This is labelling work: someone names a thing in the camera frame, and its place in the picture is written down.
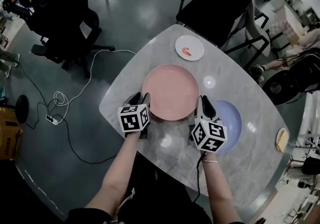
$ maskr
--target gray marble surface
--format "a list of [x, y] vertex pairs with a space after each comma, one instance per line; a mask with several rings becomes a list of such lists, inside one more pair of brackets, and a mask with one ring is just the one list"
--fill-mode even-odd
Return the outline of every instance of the gray marble surface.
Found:
[[[202, 59], [190, 62], [178, 56], [174, 47], [182, 35], [193, 35], [200, 39], [205, 47]], [[201, 36], [175, 24], [152, 39], [114, 80], [99, 106], [101, 114], [122, 134], [117, 117], [118, 107], [130, 95], [141, 91], [144, 78], [153, 68], [165, 63], [188, 69], [196, 78], [201, 95], [207, 95], [213, 105], [217, 100], [226, 100], [240, 112], [240, 140], [230, 152], [219, 155], [218, 159], [235, 204], [249, 206], [267, 186], [283, 157], [276, 150], [275, 143], [277, 132], [286, 125], [276, 107], [254, 80]], [[214, 88], [205, 86], [206, 76], [215, 79]], [[140, 141], [138, 151], [173, 178], [197, 190], [196, 165], [200, 152], [188, 146], [188, 124], [189, 120], [152, 120], [148, 127], [148, 140]], [[200, 191], [208, 195], [202, 166]]]

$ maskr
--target black bag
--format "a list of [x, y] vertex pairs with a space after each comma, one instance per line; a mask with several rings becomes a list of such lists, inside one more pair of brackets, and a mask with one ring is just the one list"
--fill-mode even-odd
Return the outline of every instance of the black bag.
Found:
[[302, 166], [302, 173], [305, 175], [320, 174], [320, 159], [307, 158]]

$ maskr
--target coiled white cable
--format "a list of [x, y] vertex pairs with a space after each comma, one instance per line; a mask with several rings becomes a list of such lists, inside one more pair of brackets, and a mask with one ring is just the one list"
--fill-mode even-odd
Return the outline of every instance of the coiled white cable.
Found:
[[[61, 93], [61, 92], [59, 92], [59, 91], [57, 91], [57, 92], [55, 92], [55, 94], [53, 95], [53, 100], [55, 101], [54, 103], [56, 104], [56, 106], [66, 106], [66, 111], [65, 111], [65, 114], [64, 114], [64, 116], [63, 116], [63, 118], [60, 120], [60, 121], [58, 121], [58, 124], [60, 124], [62, 121], [63, 121], [63, 119], [66, 117], [66, 115], [67, 115], [67, 113], [68, 113], [68, 110], [69, 110], [69, 104], [73, 101], [73, 100], [75, 100], [76, 98], [78, 98], [82, 93], [83, 93], [83, 91], [85, 90], [85, 88], [86, 88], [86, 86], [88, 86], [89, 85], [89, 83], [90, 83], [90, 81], [91, 81], [91, 77], [92, 77], [92, 67], [93, 67], [93, 63], [94, 63], [94, 61], [95, 61], [95, 57], [96, 57], [96, 55], [97, 54], [99, 54], [100, 52], [104, 52], [104, 51], [106, 51], [106, 52], [111, 52], [111, 53], [115, 53], [115, 52], [130, 52], [130, 53], [132, 53], [132, 54], [136, 54], [136, 53], [134, 53], [134, 52], [132, 52], [132, 51], [130, 51], [130, 50], [127, 50], [127, 49], [123, 49], [123, 50], [116, 50], [116, 51], [110, 51], [110, 50], [106, 50], [106, 49], [103, 49], [103, 50], [100, 50], [100, 51], [98, 51], [97, 53], [95, 53], [95, 55], [94, 55], [94, 57], [93, 57], [93, 60], [92, 60], [92, 63], [91, 63], [91, 68], [90, 68], [90, 78], [89, 78], [89, 81], [88, 81], [88, 83], [84, 86], [84, 88], [81, 90], [81, 92], [77, 95], [77, 96], [75, 96], [74, 98], [72, 98], [70, 101], [69, 101], [69, 99], [67, 98], [67, 96], [65, 95], [65, 94], [63, 94], [63, 93]], [[62, 96], [62, 101], [61, 102], [59, 102], [58, 101], [58, 96]]]

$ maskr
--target brown box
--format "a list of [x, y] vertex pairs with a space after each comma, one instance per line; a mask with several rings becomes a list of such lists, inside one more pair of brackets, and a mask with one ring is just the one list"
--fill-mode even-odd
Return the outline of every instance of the brown box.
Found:
[[15, 112], [0, 108], [0, 160], [15, 160], [22, 133]]

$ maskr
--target yellow food item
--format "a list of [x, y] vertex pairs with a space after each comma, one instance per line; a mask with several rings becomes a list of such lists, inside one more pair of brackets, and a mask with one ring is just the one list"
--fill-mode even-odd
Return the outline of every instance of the yellow food item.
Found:
[[282, 131], [282, 133], [280, 134], [276, 142], [276, 148], [283, 153], [288, 144], [288, 140], [289, 140], [288, 132], [286, 130]]

